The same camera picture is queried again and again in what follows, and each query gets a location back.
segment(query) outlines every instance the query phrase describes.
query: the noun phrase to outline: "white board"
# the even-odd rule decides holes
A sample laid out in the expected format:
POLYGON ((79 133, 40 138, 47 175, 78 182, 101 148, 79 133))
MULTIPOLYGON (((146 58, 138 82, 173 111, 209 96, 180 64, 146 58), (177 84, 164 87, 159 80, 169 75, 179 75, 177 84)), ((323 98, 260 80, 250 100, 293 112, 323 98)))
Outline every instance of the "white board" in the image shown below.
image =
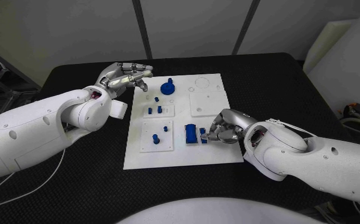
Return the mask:
POLYGON ((144 78, 144 82, 149 87, 147 92, 144 93, 136 88, 133 95, 124 169, 243 162, 238 143, 225 144, 219 141, 208 141, 206 144, 201 143, 199 128, 205 128, 208 131, 221 109, 229 108, 219 74, 153 77, 144 78), (159 90, 160 85, 167 82, 167 78, 172 78, 175 85, 172 95, 163 95, 159 90), (196 117, 192 117, 190 102, 192 106, 198 108, 202 99, 205 101, 201 104, 201 112, 205 116, 196 115, 196 117), (167 113, 170 112, 160 119, 157 106, 169 109, 167 113), (166 121, 172 123, 169 130, 172 131, 172 140, 166 136, 169 133, 163 132, 166 121), (147 131, 146 135, 143 134, 144 123, 150 126, 144 130, 147 131), (185 142, 186 124, 196 125, 198 143, 190 145, 185 142), (159 144, 153 144, 153 134, 159 136, 159 144), (162 141, 166 144, 166 146, 163 145, 163 150, 160 148, 162 141))

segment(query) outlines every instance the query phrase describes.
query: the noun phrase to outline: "black tablecloth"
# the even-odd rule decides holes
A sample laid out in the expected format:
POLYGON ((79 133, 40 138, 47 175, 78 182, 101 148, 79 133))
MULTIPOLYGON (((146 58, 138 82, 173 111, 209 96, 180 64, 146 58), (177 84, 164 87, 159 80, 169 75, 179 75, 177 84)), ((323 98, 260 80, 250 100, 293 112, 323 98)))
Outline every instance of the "black tablecloth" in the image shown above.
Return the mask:
MULTIPOLYGON (((134 62, 151 65, 154 76, 219 73, 232 109, 258 121, 280 119, 322 137, 351 140, 287 54, 134 62)), ((109 64, 55 68, 39 99, 92 85, 109 64)), ((192 197, 250 199, 292 210, 334 198, 292 176, 282 182, 270 180, 247 162, 123 170, 133 89, 118 100, 128 104, 124 119, 109 117, 105 126, 66 149, 62 165, 47 184, 31 195, 0 206, 1 223, 114 223, 141 209, 192 197)), ((0 201, 43 183, 59 159, 60 154, 14 174, 0 187, 0 201)))

